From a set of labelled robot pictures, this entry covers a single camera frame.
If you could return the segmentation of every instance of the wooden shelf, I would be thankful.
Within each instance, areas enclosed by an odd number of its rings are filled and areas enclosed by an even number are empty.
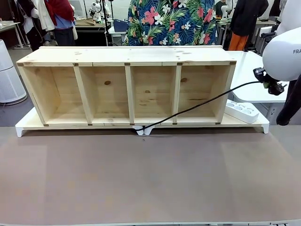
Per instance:
[[[221,47],[120,47],[41,48],[17,63],[44,125],[141,126],[228,90],[236,62]],[[219,124],[226,99],[160,125]]]

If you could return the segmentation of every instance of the black coat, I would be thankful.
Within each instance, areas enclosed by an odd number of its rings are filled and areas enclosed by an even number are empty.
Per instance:
[[[268,6],[268,0],[238,0],[230,29],[239,36],[250,35],[257,18],[263,15]]]

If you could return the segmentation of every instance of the wooden base board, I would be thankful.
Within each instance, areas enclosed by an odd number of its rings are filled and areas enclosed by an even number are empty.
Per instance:
[[[269,132],[269,121],[259,113],[258,119],[252,124],[247,124],[241,120],[238,120],[230,115],[224,114],[221,124],[204,124],[204,125],[172,125],[171,121],[167,121],[165,124],[157,125],[153,128],[205,128],[205,127],[262,127],[263,132],[267,134]],[[50,129],[139,129],[142,126],[139,125],[91,125],[91,126],[44,126],[35,108],[31,109],[17,124],[16,131],[17,136],[21,137],[26,130],[50,130]],[[145,133],[139,135],[148,135],[153,128],[150,128]]]

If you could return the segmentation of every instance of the white cylinder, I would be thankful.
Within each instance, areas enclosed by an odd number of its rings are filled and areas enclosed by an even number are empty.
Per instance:
[[[26,96],[26,91],[3,40],[0,40],[0,56],[0,103],[20,100]]]
[[[0,39],[0,71],[11,68],[14,66],[11,58],[8,54],[8,50],[6,49],[5,43],[2,39]]]

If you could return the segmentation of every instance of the blue floral shirt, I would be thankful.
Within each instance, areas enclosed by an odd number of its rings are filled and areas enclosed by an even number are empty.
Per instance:
[[[124,45],[212,45],[214,0],[131,0]]]

